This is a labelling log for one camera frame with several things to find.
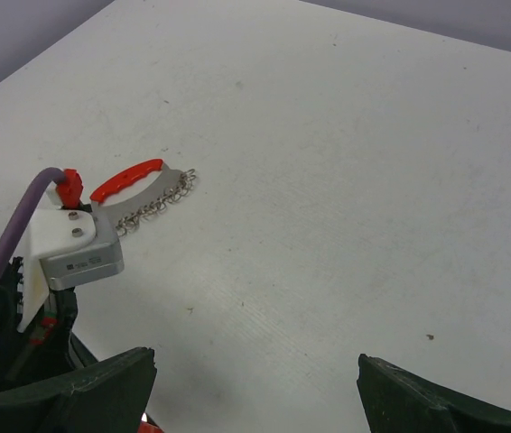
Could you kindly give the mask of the metal chain keyring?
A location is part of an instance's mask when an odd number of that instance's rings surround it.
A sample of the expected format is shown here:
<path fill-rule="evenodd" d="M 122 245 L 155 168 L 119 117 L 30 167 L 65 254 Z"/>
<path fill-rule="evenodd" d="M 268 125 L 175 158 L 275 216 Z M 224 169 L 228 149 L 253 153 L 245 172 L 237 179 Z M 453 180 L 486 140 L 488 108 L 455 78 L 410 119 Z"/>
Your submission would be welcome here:
<path fill-rule="evenodd" d="M 92 211 L 106 217 L 119 235 L 127 235 L 137 230 L 141 222 L 159 216 L 170 204 L 189 195 L 196 177 L 194 169 L 172 169 L 164 161 L 161 171 L 150 173 L 103 204 L 90 200 Z"/>

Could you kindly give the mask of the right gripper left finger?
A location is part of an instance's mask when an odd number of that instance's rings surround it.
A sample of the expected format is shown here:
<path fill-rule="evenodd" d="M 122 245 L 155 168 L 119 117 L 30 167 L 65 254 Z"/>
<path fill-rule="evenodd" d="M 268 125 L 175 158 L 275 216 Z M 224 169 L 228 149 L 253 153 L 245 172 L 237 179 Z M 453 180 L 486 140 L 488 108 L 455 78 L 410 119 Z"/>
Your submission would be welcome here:
<path fill-rule="evenodd" d="M 154 350 L 137 347 L 0 392 L 0 432 L 136 432 L 155 376 Z"/>

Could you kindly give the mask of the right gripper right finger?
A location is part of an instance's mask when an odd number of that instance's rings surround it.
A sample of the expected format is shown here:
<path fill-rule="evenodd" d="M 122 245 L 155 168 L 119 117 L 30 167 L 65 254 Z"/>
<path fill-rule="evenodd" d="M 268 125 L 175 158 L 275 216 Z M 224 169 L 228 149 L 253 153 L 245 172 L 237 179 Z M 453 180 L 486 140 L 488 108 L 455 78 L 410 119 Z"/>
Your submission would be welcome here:
<path fill-rule="evenodd" d="M 511 410 L 427 381 L 384 359 L 358 357 L 357 387 L 372 432 L 510 432 Z"/>

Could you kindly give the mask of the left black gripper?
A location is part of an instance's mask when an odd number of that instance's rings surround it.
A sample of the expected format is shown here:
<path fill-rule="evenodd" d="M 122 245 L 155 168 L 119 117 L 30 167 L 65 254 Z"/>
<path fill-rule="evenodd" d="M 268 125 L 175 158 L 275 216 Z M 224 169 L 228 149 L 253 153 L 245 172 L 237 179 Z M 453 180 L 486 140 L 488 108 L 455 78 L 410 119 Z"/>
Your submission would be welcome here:
<path fill-rule="evenodd" d="M 74 289 L 54 292 L 23 332 L 23 259 L 13 257 L 0 277 L 0 392 L 95 364 L 72 332 L 79 314 Z"/>

